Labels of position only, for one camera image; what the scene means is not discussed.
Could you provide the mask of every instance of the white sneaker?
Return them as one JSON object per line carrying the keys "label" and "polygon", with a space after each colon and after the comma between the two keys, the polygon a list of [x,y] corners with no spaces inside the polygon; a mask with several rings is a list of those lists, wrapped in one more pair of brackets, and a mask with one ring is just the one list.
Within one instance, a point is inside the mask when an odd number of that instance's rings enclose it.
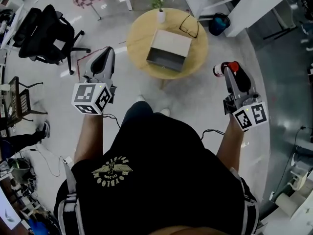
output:
{"label": "white sneaker", "polygon": [[171,111],[167,108],[163,109],[162,111],[160,111],[160,113],[162,113],[163,115],[169,117],[171,114]]}
{"label": "white sneaker", "polygon": [[300,41],[301,44],[308,43],[308,42],[309,42],[308,39],[301,39],[301,41]]}
{"label": "white sneaker", "polygon": [[50,123],[48,122],[48,120],[46,120],[46,121],[44,122],[43,131],[45,132],[45,136],[46,136],[47,138],[50,138]]}
{"label": "white sneaker", "polygon": [[293,154],[292,159],[291,159],[291,166],[295,165],[294,156],[295,156],[295,153]]}
{"label": "white sneaker", "polygon": [[303,28],[303,25],[301,25],[302,31],[304,34],[308,35],[308,32]]}
{"label": "white sneaker", "polygon": [[144,101],[144,102],[146,101],[146,100],[143,98],[142,95],[139,95],[139,96],[136,98],[135,103],[140,102],[140,101]]}

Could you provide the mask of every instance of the wire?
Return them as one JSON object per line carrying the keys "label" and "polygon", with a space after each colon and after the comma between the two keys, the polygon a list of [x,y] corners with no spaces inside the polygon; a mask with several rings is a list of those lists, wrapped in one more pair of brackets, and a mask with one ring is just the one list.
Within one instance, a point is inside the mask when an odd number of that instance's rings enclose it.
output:
{"label": "wire", "polygon": [[301,130],[304,130],[304,129],[313,129],[313,128],[301,126],[301,127],[297,130],[297,132],[296,132],[296,134],[295,134],[295,137],[294,137],[294,143],[293,143],[292,150],[291,150],[291,152],[290,152],[290,154],[289,154],[288,161],[287,161],[287,163],[286,163],[286,166],[285,166],[283,175],[282,175],[282,177],[281,177],[281,179],[280,179],[280,181],[279,181],[279,184],[278,184],[278,186],[277,186],[277,188],[276,188],[276,191],[274,191],[274,194],[278,191],[278,189],[279,189],[279,187],[280,187],[280,184],[282,183],[282,180],[283,180],[283,178],[284,178],[284,175],[285,175],[287,166],[288,166],[288,164],[289,164],[290,158],[293,156],[294,153],[297,153],[296,150],[295,150],[297,137],[298,137],[299,132],[300,132]]}
{"label": "wire", "polygon": [[116,116],[114,116],[113,114],[103,114],[102,117],[103,117],[103,118],[115,119],[115,121],[116,121],[116,123],[117,123],[117,125],[118,125],[118,128],[121,128],[121,126],[120,126],[119,123],[118,123],[118,120],[117,120]]}
{"label": "wire", "polygon": [[223,135],[223,136],[225,135],[224,132],[221,132],[221,131],[219,131],[219,130],[207,129],[207,130],[205,130],[205,131],[202,133],[201,140],[204,138],[204,134],[205,134],[206,132],[212,132],[212,131],[215,131],[215,132],[217,132],[218,134],[221,134],[221,135]]}
{"label": "wire", "polygon": [[48,166],[48,169],[49,169],[50,173],[51,173],[53,176],[55,176],[56,178],[61,175],[61,172],[60,172],[60,159],[62,158],[63,161],[64,161],[64,158],[63,158],[62,156],[59,157],[59,161],[58,161],[59,175],[55,175],[55,174],[52,173],[51,168],[50,168],[50,166],[49,166],[49,163],[48,163],[47,159],[45,158],[45,156],[44,156],[39,150],[37,150],[37,149],[28,149],[28,150],[23,150],[23,151],[19,151],[19,152],[22,153],[22,152],[25,152],[25,151],[38,151],[38,152],[40,153],[40,155],[45,159],[45,162],[46,162],[46,164],[47,164],[47,166]]}

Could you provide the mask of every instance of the shoulder strap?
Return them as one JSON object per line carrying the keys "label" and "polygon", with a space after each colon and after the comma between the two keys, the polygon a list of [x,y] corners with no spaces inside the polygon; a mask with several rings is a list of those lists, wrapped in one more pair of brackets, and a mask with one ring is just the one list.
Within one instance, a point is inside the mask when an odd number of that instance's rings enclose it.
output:
{"label": "shoulder strap", "polygon": [[85,235],[80,203],[76,194],[76,179],[73,172],[64,163],[64,169],[67,176],[68,195],[66,200],[59,204],[58,219],[62,235],[75,234]]}
{"label": "shoulder strap", "polygon": [[256,202],[256,199],[250,193],[248,186],[239,176],[238,172],[231,168],[230,172],[240,181],[241,186],[243,188],[243,194],[245,197],[245,209],[244,209],[244,217],[243,217],[243,226],[241,230],[241,235],[250,235],[254,234],[256,227],[259,222],[259,208]]}

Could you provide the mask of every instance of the vase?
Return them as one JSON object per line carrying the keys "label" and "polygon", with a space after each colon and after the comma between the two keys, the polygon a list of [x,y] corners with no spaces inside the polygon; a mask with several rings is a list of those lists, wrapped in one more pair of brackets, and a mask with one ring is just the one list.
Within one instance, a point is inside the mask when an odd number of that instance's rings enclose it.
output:
{"label": "vase", "polygon": [[166,13],[165,11],[158,11],[157,12],[157,21],[159,23],[164,23],[165,22],[165,18],[166,18]]}

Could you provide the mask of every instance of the white floor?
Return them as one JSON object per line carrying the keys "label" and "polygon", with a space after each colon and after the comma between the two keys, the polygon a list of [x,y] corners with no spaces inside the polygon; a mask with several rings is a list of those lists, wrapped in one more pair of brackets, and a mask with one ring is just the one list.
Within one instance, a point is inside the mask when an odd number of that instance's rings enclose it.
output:
{"label": "white floor", "polygon": [[[105,112],[114,114],[120,123],[136,96],[142,94],[155,111],[169,107],[171,117],[188,123],[199,135],[208,128],[224,131],[229,117],[224,115],[223,99],[228,93],[225,80],[216,78],[212,72],[213,66],[223,61],[236,60],[244,64],[254,76],[258,92],[263,100],[266,100],[260,68],[246,32],[237,38],[226,38],[224,35],[215,37],[208,33],[209,55],[203,67],[194,75],[172,81],[164,90],[160,90],[160,81],[139,71],[131,63],[123,43],[132,22],[149,8],[148,2],[132,0],[134,10],[128,11],[125,2],[104,1],[107,4],[104,9],[101,9],[104,2],[95,5],[103,17],[100,21],[93,17],[88,8],[77,7],[72,0],[26,0],[25,6],[44,9],[48,4],[52,4],[72,23],[76,32],[81,29],[86,32],[78,44],[79,47],[90,47],[92,51],[104,46],[115,48],[118,54],[113,82],[118,88],[114,104],[109,105]],[[187,9],[184,0],[171,0],[169,6]],[[75,60],[85,53],[75,55],[77,56],[73,56],[72,66],[76,66]],[[79,63],[81,71],[84,70],[87,60],[86,58]],[[14,135],[33,133],[36,126],[42,125],[46,117],[49,120],[51,136],[42,144],[38,144],[37,148],[46,157],[54,174],[58,174],[60,166],[61,175],[51,175],[45,160],[37,151],[24,152],[24,155],[31,159],[38,177],[38,199],[48,209],[53,210],[58,188],[65,179],[63,165],[58,165],[59,156],[73,158],[83,120],[83,115],[70,103],[78,75],[77,72],[73,76],[68,74],[66,62],[61,66],[47,65],[21,59],[17,53],[11,52],[7,58],[5,80],[9,82],[14,76],[18,76],[24,84],[44,82],[43,85],[31,88],[30,95],[33,107],[46,110],[48,115],[29,115],[34,122],[21,121],[16,125]],[[114,120],[104,120],[104,152],[109,150],[117,132],[118,127]],[[203,143],[206,148],[216,153],[221,140],[222,136],[219,134],[208,133]],[[244,142],[248,146],[242,148],[240,174],[260,201],[268,169],[268,124],[246,132]]]}

